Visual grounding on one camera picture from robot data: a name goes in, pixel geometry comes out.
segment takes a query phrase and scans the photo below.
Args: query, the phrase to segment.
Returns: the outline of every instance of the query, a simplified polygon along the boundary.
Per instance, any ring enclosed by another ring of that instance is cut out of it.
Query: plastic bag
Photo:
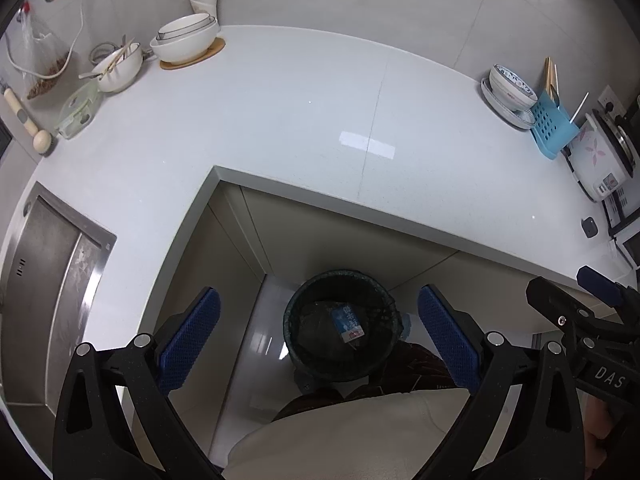
[[[59,72],[69,53],[62,40],[29,11],[22,14],[22,46],[24,58],[20,66],[42,75]],[[27,99],[46,94],[58,82],[58,78],[41,79],[27,72],[22,72],[22,79]]]

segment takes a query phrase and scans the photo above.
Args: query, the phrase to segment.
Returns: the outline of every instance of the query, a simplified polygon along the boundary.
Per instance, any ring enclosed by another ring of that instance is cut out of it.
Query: microwave
[[[624,117],[616,117],[615,125],[622,128],[630,139],[640,140],[640,95]],[[602,203],[609,223],[609,235],[629,264],[640,269],[640,174],[627,180]]]

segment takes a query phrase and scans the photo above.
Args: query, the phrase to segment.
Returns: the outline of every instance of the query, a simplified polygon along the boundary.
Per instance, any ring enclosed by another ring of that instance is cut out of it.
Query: trash can
[[[353,314],[350,319],[363,334],[340,332],[349,330],[336,321],[344,312]],[[296,368],[320,380],[345,382],[366,377],[386,360],[402,321],[396,302],[376,280],[356,270],[330,270],[296,291],[283,329]]]

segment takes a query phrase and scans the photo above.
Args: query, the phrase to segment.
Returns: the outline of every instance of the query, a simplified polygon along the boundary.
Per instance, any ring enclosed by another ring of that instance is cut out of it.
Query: wooden brush handle
[[[9,105],[9,108],[14,111],[15,116],[18,117],[18,120],[22,123],[22,126],[24,126],[30,136],[35,136],[35,134],[38,133],[38,127],[27,115],[27,112],[24,110],[24,108],[22,108],[22,105],[20,104],[20,101],[18,101],[18,98],[15,96],[14,91],[10,88],[7,88],[4,91],[4,99]]]

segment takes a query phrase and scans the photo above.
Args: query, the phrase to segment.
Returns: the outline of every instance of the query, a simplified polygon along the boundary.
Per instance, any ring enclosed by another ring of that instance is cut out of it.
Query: white bowl
[[[156,40],[159,43],[172,40],[183,34],[194,32],[200,28],[206,27],[212,22],[214,18],[209,15],[208,12],[200,12],[198,14],[190,14],[189,16],[183,16],[177,20],[167,23],[165,26],[160,27]]]
[[[207,27],[175,38],[169,43],[158,43],[156,38],[149,42],[156,56],[171,64],[182,64],[198,59],[204,54],[220,31],[218,22],[212,22]]]
[[[509,110],[524,112],[538,101],[538,96],[515,72],[502,65],[494,65],[489,72],[494,95]]]
[[[119,51],[120,49],[109,54],[100,63],[98,63],[91,72],[102,72],[107,68],[113,58],[118,55]],[[120,59],[111,71],[108,74],[105,74],[103,78],[98,81],[98,88],[101,92],[122,92],[125,88],[131,85],[131,83],[133,83],[141,66],[142,48],[139,43],[131,43],[127,49],[124,59]]]

